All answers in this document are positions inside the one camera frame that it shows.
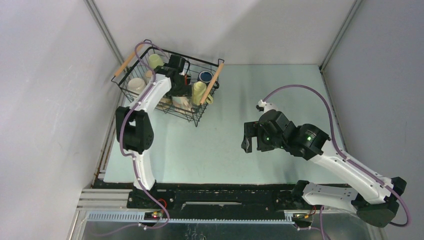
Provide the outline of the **grey striped mug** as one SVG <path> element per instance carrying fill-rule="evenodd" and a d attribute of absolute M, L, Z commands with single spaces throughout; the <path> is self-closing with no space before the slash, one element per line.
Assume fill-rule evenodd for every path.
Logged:
<path fill-rule="evenodd" d="M 144 73 L 143 79 L 144 79 L 146 85 L 150 82 L 152 77 L 153 77 L 153 72 L 151 70 L 147 70 Z"/>

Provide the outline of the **pale yellow mug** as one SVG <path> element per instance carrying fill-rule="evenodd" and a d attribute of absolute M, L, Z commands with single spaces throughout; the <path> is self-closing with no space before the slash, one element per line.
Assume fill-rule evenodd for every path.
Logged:
<path fill-rule="evenodd" d="M 207 85 L 202 81 L 198 81 L 193 84 L 191 99 L 194 105 L 197 105 L 197 106 L 200 105 L 201 99 L 204 93 L 206 92 L 206 89 L 207 89 Z"/>

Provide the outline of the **floral painted ceramic mug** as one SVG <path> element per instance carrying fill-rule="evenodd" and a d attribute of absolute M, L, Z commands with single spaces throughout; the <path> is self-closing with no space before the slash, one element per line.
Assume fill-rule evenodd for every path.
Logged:
<path fill-rule="evenodd" d="M 177 112 L 187 114 L 192 111 L 192 104 L 186 96 L 173 96 L 171 99 Z"/>

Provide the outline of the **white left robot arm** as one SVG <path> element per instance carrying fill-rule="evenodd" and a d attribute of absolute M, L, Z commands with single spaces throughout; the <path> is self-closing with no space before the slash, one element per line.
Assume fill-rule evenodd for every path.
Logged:
<path fill-rule="evenodd" d="M 155 136 L 150 115 L 164 97 L 191 95 L 186 62 L 182 56 L 172 54 L 167 63 L 152 70 L 152 77 L 141 94 L 129 106 L 120 106 L 115 111 L 117 141 L 121 153 L 132 159 L 134 186 L 143 190 L 138 201 L 145 208 L 153 208 L 158 202 L 158 194 L 151 190 L 156 179 L 149 151 Z"/>

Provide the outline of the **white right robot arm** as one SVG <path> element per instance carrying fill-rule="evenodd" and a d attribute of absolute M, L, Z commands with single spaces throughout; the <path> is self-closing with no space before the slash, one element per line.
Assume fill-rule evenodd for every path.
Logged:
<path fill-rule="evenodd" d="M 259 120 L 243 126 L 241 148 L 246 153 L 252 152 L 252 139 L 256 138 L 258 151 L 284 150 L 329 170 L 348 184 L 335 187 L 299 180 L 290 196 L 295 208 L 334 207 L 353 213 L 374 227 L 394 225 L 401 206 L 399 197 L 407 184 L 404 179 L 373 171 L 336 147 L 326 132 L 309 123 L 296 126 L 272 103 L 260 101 L 256 107 L 262 112 Z"/>

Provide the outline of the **light green cup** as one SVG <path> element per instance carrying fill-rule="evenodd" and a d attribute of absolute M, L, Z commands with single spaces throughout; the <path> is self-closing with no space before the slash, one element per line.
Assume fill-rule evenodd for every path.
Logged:
<path fill-rule="evenodd" d="M 161 56 L 160 56 L 160 55 L 158 55 L 158 54 L 156 54 L 156 53 L 151 54 L 151 55 L 148 57 L 147 61 L 148 61 L 148 65 L 149 65 L 149 67 L 150 67 L 152 70 L 154 70 L 154 69 L 155 69 L 156 67 L 158 67 L 158 66 L 163 66 L 163 65 L 164 65 L 164 62 L 163 62 L 163 60 L 162 60 Z"/>

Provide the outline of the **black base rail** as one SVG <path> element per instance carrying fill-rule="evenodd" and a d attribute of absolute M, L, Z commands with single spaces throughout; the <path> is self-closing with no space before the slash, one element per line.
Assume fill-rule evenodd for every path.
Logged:
<path fill-rule="evenodd" d="M 321 206 L 352 211 L 354 191 L 347 184 L 160 183 L 151 190 L 133 187 L 128 209 L 161 210 L 172 220 L 266 221 L 283 220 L 291 211 Z"/>

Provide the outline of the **dark blue mug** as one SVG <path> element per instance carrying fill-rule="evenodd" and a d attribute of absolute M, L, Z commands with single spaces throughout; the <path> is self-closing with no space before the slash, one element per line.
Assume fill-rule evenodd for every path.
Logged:
<path fill-rule="evenodd" d="M 204 70 L 198 74 L 197 81 L 203 82 L 208 85 L 211 82 L 213 77 L 214 77 L 213 73 L 211 73 L 210 71 Z"/>

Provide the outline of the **white ribbed mug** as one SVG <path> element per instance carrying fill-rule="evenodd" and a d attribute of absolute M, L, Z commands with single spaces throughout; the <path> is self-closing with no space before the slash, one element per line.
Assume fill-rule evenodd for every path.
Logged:
<path fill-rule="evenodd" d="M 127 89 L 135 96 L 139 96 L 145 87 L 145 80 L 139 77 L 132 78 L 127 84 Z"/>

